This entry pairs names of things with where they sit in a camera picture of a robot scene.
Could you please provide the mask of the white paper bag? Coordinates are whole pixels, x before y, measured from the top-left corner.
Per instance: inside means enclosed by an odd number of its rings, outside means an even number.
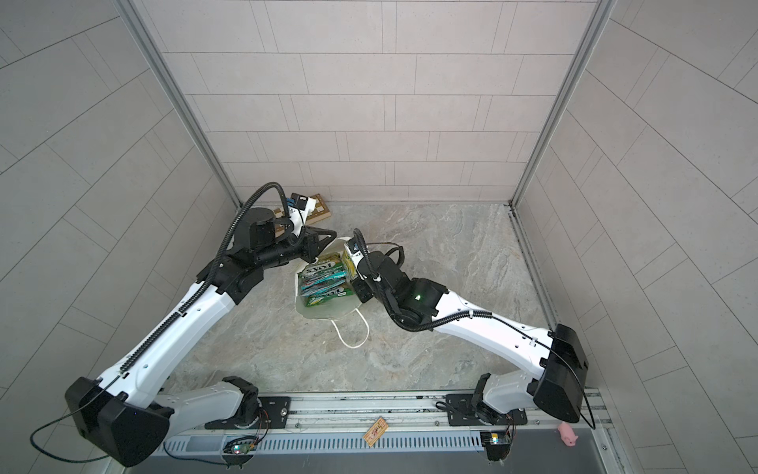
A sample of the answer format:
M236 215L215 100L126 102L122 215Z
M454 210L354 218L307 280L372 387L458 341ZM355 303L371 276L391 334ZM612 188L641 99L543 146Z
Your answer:
M360 311L362 303L351 284L357 272L347 242L347 237L339 237L326 247L314 263L296 267L294 307L306 319L328 320L341 343L348 349L356 350L367 342L370 326ZM356 316L365 327L365 335L357 343L347 342L338 324L339 320L351 316Z

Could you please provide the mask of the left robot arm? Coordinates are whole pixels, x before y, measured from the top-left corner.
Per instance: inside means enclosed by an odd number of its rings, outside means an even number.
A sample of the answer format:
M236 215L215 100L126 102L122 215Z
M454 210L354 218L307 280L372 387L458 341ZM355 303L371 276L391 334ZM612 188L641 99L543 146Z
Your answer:
M195 427L260 424L258 389L241 377L180 395L160 390L203 335L263 280L265 270L293 260L313 263L336 239L333 231L307 225L317 205L311 197L284 197L283 215L256 207L263 193L280 189L266 184L246 201L191 289L128 355L96 379L81 377L67 389L80 436L122 466L146 460L167 438Z

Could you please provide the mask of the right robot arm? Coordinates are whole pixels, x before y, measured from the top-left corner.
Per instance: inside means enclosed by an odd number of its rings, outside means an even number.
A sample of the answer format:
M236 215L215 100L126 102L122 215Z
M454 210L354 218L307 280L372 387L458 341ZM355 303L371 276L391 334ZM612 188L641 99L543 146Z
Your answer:
M473 343L515 367L481 376L472 396L475 417L489 425L514 410L538 408L567 423L582 420L588 360L574 329L519 323L473 304L443 284L409 278L403 259L369 251L360 232L345 243L360 298L377 299L391 320L412 332L438 331Z

